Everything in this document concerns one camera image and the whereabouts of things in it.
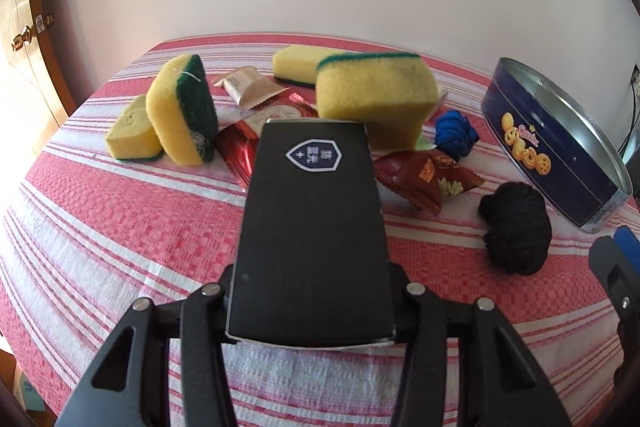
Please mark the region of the red white snack packet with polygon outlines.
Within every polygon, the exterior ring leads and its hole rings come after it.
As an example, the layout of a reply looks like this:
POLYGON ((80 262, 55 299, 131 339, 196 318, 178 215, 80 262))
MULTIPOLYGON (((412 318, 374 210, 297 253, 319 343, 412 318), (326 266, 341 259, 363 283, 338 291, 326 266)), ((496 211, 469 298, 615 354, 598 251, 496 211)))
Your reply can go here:
POLYGON ((285 90, 229 124, 215 138, 217 152, 242 187, 248 187, 254 170, 262 127, 269 119, 316 118, 314 106, 300 94, 285 90))

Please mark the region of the black knotted cloth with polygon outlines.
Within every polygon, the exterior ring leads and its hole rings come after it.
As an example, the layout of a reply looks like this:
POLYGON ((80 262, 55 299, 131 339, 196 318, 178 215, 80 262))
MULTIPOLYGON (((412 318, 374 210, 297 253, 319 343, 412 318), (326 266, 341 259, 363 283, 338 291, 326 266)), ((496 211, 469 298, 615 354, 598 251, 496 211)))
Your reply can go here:
POLYGON ((491 264, 528 277, 541 270, 552 239, 546 202, 536 188, 506 182, 480 200, 478 213, 488 226, 484 243, 491 264))

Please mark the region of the yellow green scouring sponge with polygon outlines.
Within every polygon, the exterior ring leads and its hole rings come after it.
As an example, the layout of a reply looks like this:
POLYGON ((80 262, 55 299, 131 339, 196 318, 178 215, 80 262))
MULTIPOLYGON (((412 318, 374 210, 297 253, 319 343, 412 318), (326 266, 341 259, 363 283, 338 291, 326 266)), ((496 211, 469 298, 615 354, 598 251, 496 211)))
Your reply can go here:
POLYGON ((175 164, 196 167, 213 159, 218 117, 198 54, 180 54, 163 65, 146 92, 145 109, 175 164))

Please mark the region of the blue knotted cloth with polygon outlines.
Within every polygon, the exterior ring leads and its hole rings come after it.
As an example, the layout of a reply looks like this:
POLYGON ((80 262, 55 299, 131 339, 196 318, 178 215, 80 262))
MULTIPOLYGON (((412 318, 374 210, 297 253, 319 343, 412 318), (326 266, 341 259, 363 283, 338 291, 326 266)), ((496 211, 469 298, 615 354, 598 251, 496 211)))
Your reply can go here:
POLYGON ((436 148, 454 161, 468 156, 479 139, 469 119, 457 110, 448 110, 436 120, 436 148))

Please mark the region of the black box with badge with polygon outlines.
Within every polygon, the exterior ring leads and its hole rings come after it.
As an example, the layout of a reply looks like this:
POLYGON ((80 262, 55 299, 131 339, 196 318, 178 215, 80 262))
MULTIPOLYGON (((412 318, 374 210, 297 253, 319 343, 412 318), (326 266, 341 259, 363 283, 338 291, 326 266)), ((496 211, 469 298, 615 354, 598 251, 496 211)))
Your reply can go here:
POLYGON ((294 349, 393 341, 390 259, 362 124, 306 118, 262 128, 227 334, 294 349))

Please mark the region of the blue round cookie tin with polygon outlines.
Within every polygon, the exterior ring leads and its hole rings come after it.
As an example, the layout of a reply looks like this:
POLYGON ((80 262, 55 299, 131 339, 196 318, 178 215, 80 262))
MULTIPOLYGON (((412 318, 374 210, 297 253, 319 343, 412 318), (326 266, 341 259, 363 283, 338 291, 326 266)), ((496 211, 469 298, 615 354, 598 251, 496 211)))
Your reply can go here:
POLYGON ((576 228, 602 230, 631 198, 629 172, 597 121, 535 69, 501 57, 480 108, 511 160, 576 228))

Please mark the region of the small yellow sponge piece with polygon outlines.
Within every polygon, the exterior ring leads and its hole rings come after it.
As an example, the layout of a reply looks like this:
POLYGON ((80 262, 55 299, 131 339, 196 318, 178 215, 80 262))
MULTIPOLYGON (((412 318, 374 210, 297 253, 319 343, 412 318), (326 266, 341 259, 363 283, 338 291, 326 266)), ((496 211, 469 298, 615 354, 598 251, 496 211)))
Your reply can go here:
POLYGON ((139 95, 122 111, 105 137, 111 156, 118 160, 143 160, 163 153, 160 139, 149 120, 145 95, 139 95))

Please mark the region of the beige snack packet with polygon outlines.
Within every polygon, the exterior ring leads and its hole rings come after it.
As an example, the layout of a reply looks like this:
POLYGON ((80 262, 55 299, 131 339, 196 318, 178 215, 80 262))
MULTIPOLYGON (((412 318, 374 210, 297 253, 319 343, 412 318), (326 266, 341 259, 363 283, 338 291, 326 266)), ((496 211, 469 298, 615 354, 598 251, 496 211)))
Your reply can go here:
POLYGON ((244 66, 218 78, 221 87, 242 110, 249 110, 283 93, 286 88, 262 75, 254 66, 244 66))

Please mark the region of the dark red snack packet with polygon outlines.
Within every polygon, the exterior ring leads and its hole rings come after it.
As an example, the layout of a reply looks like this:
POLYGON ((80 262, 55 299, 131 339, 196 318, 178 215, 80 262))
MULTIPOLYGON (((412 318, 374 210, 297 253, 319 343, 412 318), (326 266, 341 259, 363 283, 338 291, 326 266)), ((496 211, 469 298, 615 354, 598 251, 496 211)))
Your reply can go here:
POLYGON ((445 200, 485 182, 437 148, 390 153, 375 159, 373 169, 378 182, 432 215, 440 213, 445 200))

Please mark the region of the wooden door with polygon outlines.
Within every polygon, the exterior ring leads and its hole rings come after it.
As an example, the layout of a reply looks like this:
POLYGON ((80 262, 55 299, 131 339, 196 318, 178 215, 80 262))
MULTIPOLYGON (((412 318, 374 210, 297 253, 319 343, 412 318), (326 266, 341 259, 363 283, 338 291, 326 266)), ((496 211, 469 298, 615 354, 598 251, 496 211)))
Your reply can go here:
POLYGON ((70 94, 52 46, 51 29, 55 15, 43 0, 1 0, 1 67, 39 92, 51 118, 59 126, 75 112, 77 104, 70 94), (24 26, 34 38, 28 46, 13 52, 11 42, 24 26))

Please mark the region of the red striped tablecloth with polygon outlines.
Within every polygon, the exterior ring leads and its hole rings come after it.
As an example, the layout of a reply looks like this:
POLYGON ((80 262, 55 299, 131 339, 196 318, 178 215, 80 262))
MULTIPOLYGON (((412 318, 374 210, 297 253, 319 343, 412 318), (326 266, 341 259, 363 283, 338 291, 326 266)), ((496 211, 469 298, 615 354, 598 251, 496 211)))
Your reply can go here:
MULTIPOLYGON (((130 303, 169 303, 215 280, 234 256, 245 193, 221 160, 181 168, 168 158, 119 162, 105 135, 171 58, 198 54, 209 79, 245 65, 269 74, 292 44, 368 52, 370 43, 290 34, 184 38, 137 53, 52 136, 24 181, 2 198, 1 329, 27 377, 62 410, 130 303)), ((508 277, 487 261, 480 199, 521 171, 488 129, 480 103, 490 81, 458 61, 426 54, 446 104, 480 139, 465 159, 484 180, 436 217, 381 195, 393 261, 444 298, 497 303, 528 344, 576 425, 611 398, 623 360, 618 318, 588 267, 593 236, 552 213, 544 267, 508 277)), ((243 426, 385 426, 404 350, 290 351, 224 348, 243 426)))

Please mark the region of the large yellow green sponge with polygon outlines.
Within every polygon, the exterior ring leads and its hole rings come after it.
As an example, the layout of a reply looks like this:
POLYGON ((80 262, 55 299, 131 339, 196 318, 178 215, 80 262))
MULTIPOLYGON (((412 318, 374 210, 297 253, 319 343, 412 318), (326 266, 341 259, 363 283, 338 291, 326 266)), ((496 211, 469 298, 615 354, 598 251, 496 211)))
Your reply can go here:
POLYGON ((435 77, 418 54, 335 54, 317 67, 318 115, 361 122, 373 150, 412 150, 437 103, 435 77))

